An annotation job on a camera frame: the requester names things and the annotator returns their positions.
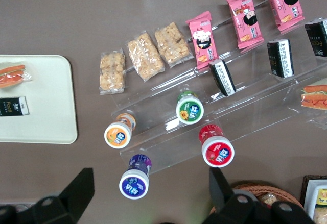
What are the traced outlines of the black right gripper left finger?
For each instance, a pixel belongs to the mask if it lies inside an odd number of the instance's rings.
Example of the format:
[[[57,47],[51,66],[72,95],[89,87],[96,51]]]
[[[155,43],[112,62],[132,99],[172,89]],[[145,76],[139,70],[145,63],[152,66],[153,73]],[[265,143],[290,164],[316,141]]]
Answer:
[[[1,223],[78,223],[94,194],[94,170],[84,168],[58,196],[42,198],[21,212],[1,206]]]

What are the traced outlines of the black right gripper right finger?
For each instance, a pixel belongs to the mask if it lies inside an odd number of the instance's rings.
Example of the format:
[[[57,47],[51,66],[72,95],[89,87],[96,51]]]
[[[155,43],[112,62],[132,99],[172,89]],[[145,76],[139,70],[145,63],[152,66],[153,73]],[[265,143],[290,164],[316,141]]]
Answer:
[[[209,192],[216,210],[203,223],[313,223],[297,204],[279,201],[267,207],[249,193],[234,193],[220,168],[209,169]]]

